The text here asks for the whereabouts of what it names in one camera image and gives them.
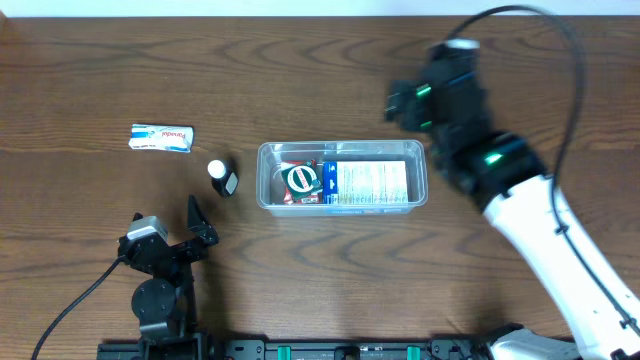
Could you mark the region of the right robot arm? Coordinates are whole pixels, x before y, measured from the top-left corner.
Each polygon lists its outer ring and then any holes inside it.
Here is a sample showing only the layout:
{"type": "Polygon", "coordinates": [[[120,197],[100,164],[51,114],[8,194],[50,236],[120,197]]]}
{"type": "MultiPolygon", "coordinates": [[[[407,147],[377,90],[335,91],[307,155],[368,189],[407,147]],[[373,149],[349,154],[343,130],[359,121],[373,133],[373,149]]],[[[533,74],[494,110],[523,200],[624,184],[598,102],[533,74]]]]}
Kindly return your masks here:
{"type": "Polygon", "coordinates": [[[525,259],[564,317],[580,358],[638,358],[638,298],[526,140],[493,127],[475,74],[477,48],[468,39],[431,48],[416,80],[392,83],[387,121],[429,135],[435,169],[525,259]]]}

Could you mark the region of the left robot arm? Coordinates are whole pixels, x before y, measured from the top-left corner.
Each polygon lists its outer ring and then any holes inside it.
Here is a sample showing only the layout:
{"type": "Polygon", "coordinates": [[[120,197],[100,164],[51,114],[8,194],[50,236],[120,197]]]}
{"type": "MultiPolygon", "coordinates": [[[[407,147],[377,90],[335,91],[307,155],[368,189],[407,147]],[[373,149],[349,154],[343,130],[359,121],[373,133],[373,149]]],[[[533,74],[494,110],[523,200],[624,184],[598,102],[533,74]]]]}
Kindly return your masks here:
{"type": "Polygon", "coordinates": [[[219,236],[193,195],[188,198],[187,228],[194,237],[171,245],[158,217],[137,213],[119,239],[122,262],[151,276],[136,288],[131,308],[142,338],[153,345],[182,340],[197,325],[192,264],[208,258],[208,248],[219,236]]]}

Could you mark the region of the white Panadol box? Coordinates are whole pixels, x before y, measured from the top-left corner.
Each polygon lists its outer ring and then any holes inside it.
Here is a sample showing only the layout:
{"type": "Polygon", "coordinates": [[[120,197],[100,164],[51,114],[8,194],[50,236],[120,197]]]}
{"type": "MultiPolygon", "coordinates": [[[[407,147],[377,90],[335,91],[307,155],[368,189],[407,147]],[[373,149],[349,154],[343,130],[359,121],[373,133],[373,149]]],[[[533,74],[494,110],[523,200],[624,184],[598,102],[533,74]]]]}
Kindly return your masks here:
{"type": "Polygon", "coordinates": [[[192,127],[133,124],[128,145],[134,150],[190,153],[193,140],[192,127]]]}

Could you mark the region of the blue fever patch box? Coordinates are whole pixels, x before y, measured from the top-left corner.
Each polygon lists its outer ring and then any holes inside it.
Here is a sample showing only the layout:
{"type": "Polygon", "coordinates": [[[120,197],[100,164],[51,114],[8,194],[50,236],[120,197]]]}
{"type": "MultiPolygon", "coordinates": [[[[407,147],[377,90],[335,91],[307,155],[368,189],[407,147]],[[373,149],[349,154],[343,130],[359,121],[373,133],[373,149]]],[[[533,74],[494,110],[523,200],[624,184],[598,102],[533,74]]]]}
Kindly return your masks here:
{"type": "Polygon", "coordinates": [[[337,205],[408,203],[404,161],[337,161],[323,164],[323,202],[337,205]]]}

